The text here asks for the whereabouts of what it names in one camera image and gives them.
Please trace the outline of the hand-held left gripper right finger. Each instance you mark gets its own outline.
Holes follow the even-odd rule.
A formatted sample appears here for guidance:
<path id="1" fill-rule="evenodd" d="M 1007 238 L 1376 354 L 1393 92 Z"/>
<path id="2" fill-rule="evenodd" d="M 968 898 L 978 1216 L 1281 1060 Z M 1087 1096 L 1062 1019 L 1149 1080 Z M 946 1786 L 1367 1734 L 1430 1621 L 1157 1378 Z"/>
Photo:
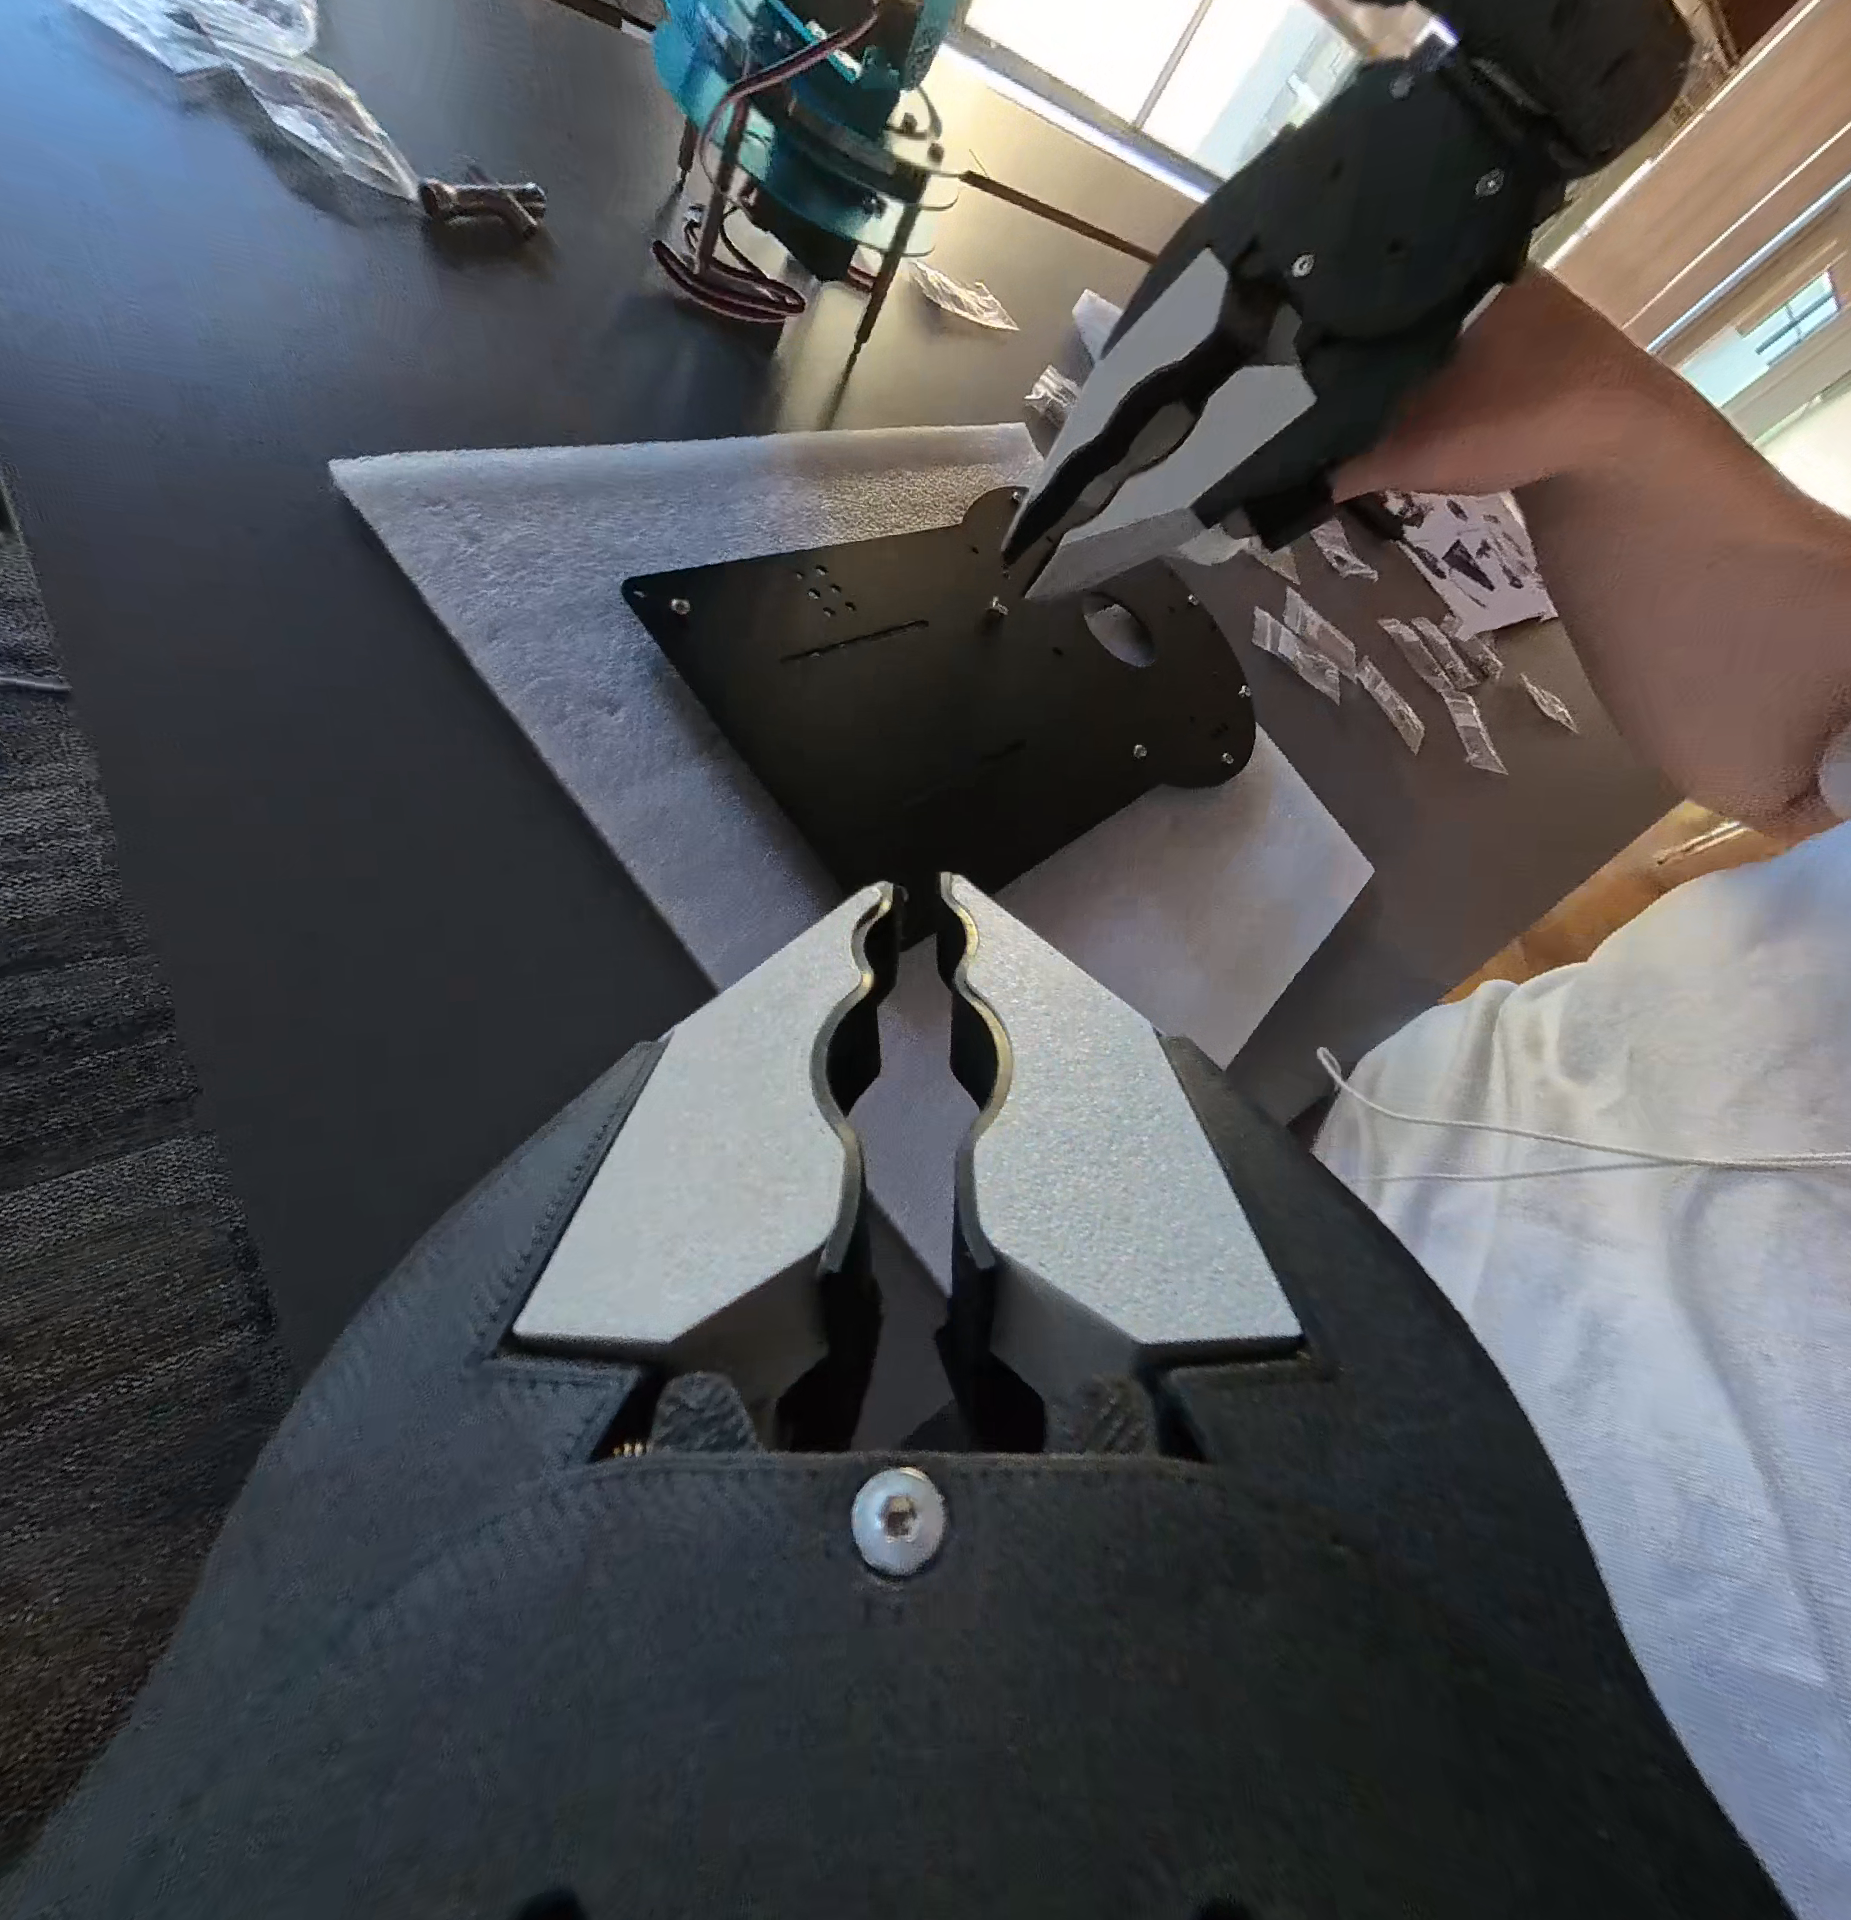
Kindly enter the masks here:
<path id="1" fill-rule="evenodd" d="M 939 877 L 954 1313 L 978 1352 L 1293 1352 L 1274 1274 L 1163 1035 L 964 875 Z"/>

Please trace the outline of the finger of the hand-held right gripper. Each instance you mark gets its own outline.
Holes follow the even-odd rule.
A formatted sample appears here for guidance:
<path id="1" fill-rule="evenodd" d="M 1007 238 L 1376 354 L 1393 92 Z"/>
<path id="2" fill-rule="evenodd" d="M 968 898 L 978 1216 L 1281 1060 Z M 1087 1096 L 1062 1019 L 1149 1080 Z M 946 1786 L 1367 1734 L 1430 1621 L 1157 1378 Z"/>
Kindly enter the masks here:
<path id="1" fill-rule="evenodd" d="M 1120 475 L 1095 513 L 1066 531 L 1033 577 L 1033 599 L 1099 588 L 1197 539 L 1205 494 L 1315 402 L 1300 366 L 1248 366 L 1205 402 L 1178 445 Z"/>
<path id="2" fill-rule="evenodd" d="M 1201 248 L 1107 345 L 1009 525 L 1022 592 L 1095 588 L 1204 531 L 1212 486 L 1193 435 L 1243 366 L 1225 318 L 1233 282 Z"/>

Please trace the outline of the crumpled clear plastic wrap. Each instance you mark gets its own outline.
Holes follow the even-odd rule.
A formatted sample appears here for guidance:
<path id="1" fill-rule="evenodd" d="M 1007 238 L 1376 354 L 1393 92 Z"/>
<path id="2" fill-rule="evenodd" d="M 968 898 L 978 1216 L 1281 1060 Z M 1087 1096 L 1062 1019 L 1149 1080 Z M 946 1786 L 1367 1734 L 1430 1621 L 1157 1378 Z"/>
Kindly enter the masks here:
<path id="1" fill-rule="evenodd" d="M 71 1 L 71 6 L 178 74 L 205 73 L 244 54 L 268 61 L 308 57 L 320 27 L 318 1 Z"/>
<path id="2" fill-rule="evenodd" d="M 420 202 L 422 183 L 411 158 L 328 65 L 268 51 L 235 51 L 227 59 L 272 126 L 305 154 L 389 197 Z"/>

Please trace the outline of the scattered labelled zip bags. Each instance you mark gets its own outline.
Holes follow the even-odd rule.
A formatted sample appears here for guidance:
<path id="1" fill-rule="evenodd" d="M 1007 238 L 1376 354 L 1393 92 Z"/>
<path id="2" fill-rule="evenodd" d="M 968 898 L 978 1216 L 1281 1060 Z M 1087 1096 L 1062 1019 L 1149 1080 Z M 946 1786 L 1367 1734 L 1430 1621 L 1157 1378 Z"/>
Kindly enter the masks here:
<path id="1" fill-rule="evenodd" d="M 1013 332 L 1019 327 L 1007 309 L 983 282 L 965 282 L 956 275 L 946 275 L 924 260 L 910 261 L 906 273 L 912 275 L 918 289 L 939 310 L 954 319 L 1000 332 Z M 1033 381 L 1027 407 L 1050 426 L 1064 426 L 1081 391 L 1082 385 L 1075 378 L 1066 376 L 1056 366 L 1047 366 Z M 1395 520 L 1384 508 L 1380 496 L 1376 503 L 1355 503 L 1361 516 L 1376 527 L 1378 537 L 1402 546 L 1393 539 Z M 1325 521 L 1313 527 L 1308 537 L 1319 546 L 1330 571 L 1343 581 L 1376 583 L 1376 563 L 1354 549 L 1344 534 L 1343 518 L 1330 516 Z M 1261 609 L 1253 614 L 1253 643 L 1261 651 L 1281 658 L 1313 691 L 1331 698 L 1333 705 L 1341 700 L 1344 688 L 1354 682 L 1363 688 L 1367 698 L 1387 717 L 1393 731 L 1399 733 L 1405 745 L 1417 755 L 1426 731 L 1417 707 L 1413 707 L 1409 697 L 1393 686 L 1369 651 L 1361 651 L 1343 627 L 1302 597 L 1298 590 L 1298 562 L 1291 556 L 1291 549 L 1274 550 L 1254 535 L 1231 535 L 1220 531 L 1201 535 L 1199 539 L 1189 539 L 1180 549 L 1180 556 L 1195 563 L 1220 563 L 1223 560 L 1248 557 L 1261 563 L 1261 568 L 1282 577 L 1287 590 L 1285 609 L 1281 612 L 1267 612 Z M 1441 700 L 1441 707 L 1458 731 L 1465 762 L 1483 773 L 1507 773 L 1477 694 L 1477 688 L 1507 681 L 1515 672 L 1498 650 L 1498 632 L 1469 634 L 1462 629 L 1459 617 L 1451 611 L 1444 611 L 1440 618 L 1432 618 L 1430 614 L 1416 614 L 1411 618 L 1376 614 L 1376 625 L 1388 636 L 1393 650 L 1405 658 L 1411 672 Z M 1532 707 L 1536 707 L 1536 711 L 1550 723 L 1568 733 L 1582 731 L 1578 718 L 1561 694 L 1541 686 L 1527 670 L 1519 670 L 1517 682 L 1523 688 Z"/>

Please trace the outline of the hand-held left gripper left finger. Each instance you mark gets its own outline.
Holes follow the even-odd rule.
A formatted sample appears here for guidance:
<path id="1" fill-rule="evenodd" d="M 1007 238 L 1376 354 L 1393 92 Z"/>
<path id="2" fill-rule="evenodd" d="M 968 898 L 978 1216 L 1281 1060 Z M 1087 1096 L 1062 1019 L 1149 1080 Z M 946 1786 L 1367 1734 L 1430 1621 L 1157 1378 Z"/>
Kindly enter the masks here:
<path id="1" fill-rule="evenodd" d="M 900 888 L 860 888 L 673 1027 L 511 1336 L 659 1369 L 813 1369 L 850 1249 Z"/>

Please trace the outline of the printed instruction manual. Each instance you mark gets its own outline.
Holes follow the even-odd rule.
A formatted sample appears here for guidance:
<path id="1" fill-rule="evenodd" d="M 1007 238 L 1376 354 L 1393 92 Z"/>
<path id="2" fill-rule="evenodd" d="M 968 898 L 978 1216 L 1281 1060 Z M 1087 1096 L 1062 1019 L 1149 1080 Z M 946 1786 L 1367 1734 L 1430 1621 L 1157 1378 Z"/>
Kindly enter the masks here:
<path id="1" fill-rule="evenodd" d="M 1469 634 L 1495 634 L 1558 614 L 1538 571 L 1525 516 L 1509 492 L 1380 496 L 1409 560 Z"/>

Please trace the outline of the white foam sheet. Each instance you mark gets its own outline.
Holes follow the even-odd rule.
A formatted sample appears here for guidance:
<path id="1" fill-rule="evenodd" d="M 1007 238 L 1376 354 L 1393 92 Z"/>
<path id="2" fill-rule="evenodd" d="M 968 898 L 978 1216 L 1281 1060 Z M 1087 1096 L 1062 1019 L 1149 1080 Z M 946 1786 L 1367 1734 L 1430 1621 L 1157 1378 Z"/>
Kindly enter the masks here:
<path id="1" fill-rule="evenodd" d="M 1033 475 L 1021 422 L 338 461 L 338 489 L 724 989 L 843 901 L 627 609 L 636 573 L 947 527 Z M 996 896 L 1227 1064 L 1373 877 L 1267 731 Z"/>

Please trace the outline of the black metal base plate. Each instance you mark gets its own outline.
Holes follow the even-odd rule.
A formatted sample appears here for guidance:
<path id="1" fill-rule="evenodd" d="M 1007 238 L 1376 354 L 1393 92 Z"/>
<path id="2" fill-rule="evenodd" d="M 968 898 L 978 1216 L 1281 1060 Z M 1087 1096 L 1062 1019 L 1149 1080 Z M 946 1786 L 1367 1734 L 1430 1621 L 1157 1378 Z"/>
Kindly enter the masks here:
<path id="1" fill-rule="evenodd" d="M 1022 486 L 960 521 L 636 573 L 627 609 L 846 892 L 890 882 L 900 944 L 939 875 L 985 892 L 1156 788 L 1234 780 L 1246 670 L 1178 575 L 1032 601 L 1004 560 Z M 978 618 L 1000 595 L 1009 614 Z"/>

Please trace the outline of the large glass window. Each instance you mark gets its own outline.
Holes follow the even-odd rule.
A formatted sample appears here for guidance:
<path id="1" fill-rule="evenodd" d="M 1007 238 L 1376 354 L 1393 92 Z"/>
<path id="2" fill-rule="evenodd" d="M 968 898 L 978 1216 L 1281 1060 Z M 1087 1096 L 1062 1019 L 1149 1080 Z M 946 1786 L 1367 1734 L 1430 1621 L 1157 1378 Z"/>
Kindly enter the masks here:
<path id="1" fill-rule="evenodd" d="M 1059 126 L 1214 185 L 1367 59 L 1336 3 L 972 1 L 954 47 Z"/>

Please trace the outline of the person's right forearm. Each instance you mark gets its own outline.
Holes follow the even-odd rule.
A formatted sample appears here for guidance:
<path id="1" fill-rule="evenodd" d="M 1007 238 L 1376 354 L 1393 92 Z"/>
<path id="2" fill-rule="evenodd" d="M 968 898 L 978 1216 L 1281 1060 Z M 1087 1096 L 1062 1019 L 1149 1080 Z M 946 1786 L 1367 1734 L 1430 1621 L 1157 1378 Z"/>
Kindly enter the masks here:
<path id="1" fill-rule="evenodd" d="M 1838 825 L 1822 764 L 1851 731 L 1851 518 L 1557 275 L 1489 300 L 1331 492 L 1515 494 L 1634 754 L 1774 839 Z"/>

